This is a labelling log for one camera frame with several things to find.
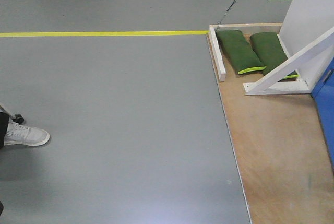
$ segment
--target black cable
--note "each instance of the black cable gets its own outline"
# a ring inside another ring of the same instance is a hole
[[[236,3],[236,0],[234,0],[234,1],[232,2],[232,4],[230,5],[230,7],[226,10],[226,12],[225,12],[223,18],[218,22],[218,28],[219,28],[219,25],[222,23],[222,21],[224,20],[224,18],[226,17],[226,15],[228,14],[228,12],[231,10],[232,6],[233,6],[235,3]]]

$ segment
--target white support beam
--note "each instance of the white support beam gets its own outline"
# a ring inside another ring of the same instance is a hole
[[[317,56],[319,53],[334,45],[334,27],[319,36],[316,40],[302,48],[288,60],[276,67],[266,76],[255,83],[247,84],[245,87],[246,95],[263,94],[266,89],[274,85],[283,77],[301,67],[303,64]]]
[[[212,54],[216,63],[219,81],[225,81],[226,70],[223,63],[223,57],[219,48],[216,31],[213,27],[209,27],[209,44],[211,44]]]
[[[276,32],[279,33],[282,23],[255,23],[255,24],[221,24],[210,25],[210,28],[219,28],[219,30],[240,30],[243,34],[254,34],[258,32]]]
[[[246,95],[291,95],[296,93],[311,93],[305,81],[277,82],[264,91],[251,93],[250,87],[254,83],[244,83]]]

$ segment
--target person's foot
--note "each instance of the person's foot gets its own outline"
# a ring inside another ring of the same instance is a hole
[[[5,146],[15,144],[41,146],[47,143],[49,139],[50,135],[45,130],[9,122],[5,135]]]

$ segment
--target gray floor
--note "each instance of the gray floor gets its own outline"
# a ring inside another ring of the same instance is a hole
[[[3,224],[249,223],[205,36],[2,39],[0,56],[2,100],[52,135],[1,151]]]
[[[232,0],[0,0],[0,32],[206,30]],[[225,23],[282,22],[238,0]],[[249,223],[205,36],[0,38],[3,224]]]
[[[0,31],[206,30],[232,1],[0,0]],[[238,0],[224,22],[282,22],[289,4]]]

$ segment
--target green sandbag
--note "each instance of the green sandbag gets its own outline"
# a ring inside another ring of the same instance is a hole
[[[241,31],[217,31],[216,35],[220,45],[228,54],[234,70],[238,74],[265,69],[264,64],[257,57]]]
[[[275,32],[259,32],[250,37],[253,49],[260,60],[266,65],[263,74],[266,75],[288,59]],[[296,71],[283,79],[296,78]]]

